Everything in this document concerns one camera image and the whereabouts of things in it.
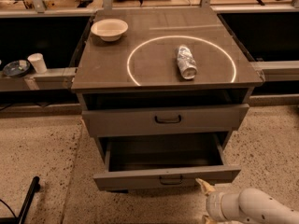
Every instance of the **drawer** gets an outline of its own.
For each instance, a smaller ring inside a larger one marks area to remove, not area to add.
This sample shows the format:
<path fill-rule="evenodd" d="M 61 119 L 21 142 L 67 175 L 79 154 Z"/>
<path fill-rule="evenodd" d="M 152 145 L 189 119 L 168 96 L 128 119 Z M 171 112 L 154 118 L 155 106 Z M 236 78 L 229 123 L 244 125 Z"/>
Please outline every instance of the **drawer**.
<path fill-rule="evenodd" d="M 93 178 L 100 190 L 194 186 L 195 178 L 230 183 L 239 166 L 225 164 L 214 133 L 100 138 L 106 171 Z"/>
<path fill-rule="evenodd" d="M 237 130 L 249 106 L 208 105 L 83 111 L 90 136 L 206 133 Z"/>

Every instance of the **aluminum can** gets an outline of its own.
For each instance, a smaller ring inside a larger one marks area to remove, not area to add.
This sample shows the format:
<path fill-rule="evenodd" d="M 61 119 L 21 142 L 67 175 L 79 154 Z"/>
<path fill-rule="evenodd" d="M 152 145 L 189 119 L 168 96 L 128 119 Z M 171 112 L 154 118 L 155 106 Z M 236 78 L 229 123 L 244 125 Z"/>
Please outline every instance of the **aluminum can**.
<path fill-rule="evenodd" d="M 196 61 L 186 45 L 176 48 L 177 64 L 184 79 L 193 79 L 197 74 Z"/>

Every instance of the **drawer handle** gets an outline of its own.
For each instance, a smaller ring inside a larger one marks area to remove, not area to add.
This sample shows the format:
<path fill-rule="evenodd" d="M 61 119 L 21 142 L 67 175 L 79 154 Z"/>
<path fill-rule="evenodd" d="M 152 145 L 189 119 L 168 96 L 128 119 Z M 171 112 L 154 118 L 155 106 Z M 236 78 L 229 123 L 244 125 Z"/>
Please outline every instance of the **drawer handle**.
<path fill-rule="evenodd" d="M 180 185 L 183 182 L 183 176 L 181 175 L 179 177 L 178 181 L 174 181 L 174 180 L 167 179 L 167 178 L 163 179 L 161 176 L 159 176 L 159 181 L 160 181 L 161 185 Z"/>
<path fill-rule="evenodd" d="M 157 116 L 155 116 L 155 121 L 157 123 L 163 123 L 163 124 L 167 124 L 167 123 L 180 123 L 181 122 L 181 115 L 178 115 L 175 118 L 170 118 L 170 119 L 159 119 Z"/>

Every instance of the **paper cup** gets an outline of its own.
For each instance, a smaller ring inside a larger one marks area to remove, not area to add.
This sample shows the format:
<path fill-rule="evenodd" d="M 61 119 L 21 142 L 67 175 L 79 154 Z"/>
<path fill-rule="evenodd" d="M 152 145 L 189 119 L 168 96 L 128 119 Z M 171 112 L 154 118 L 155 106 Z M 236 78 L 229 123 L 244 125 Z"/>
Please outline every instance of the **paper cup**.
<path fill-rule="evenodd" d="M 32 54 L 28 57 L 28 61 L 31 63 L 37 73 L 45 73 L 47 71 L 47 66 L 42 54 Z"/>

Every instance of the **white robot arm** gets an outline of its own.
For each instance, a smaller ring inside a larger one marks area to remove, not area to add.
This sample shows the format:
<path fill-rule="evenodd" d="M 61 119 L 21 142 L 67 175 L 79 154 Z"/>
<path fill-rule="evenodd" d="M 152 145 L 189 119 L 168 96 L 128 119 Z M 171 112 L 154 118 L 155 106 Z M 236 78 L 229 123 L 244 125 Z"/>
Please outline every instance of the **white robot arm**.
<path fill-rule="evenodd" d="M 261 190 L 244 189 L 240 193 L 224 193 L 210 186 L 206 190 L 206 210 L 210 223 L 233 220 L 249 224 L 299 224 L 299 212 Z"/>

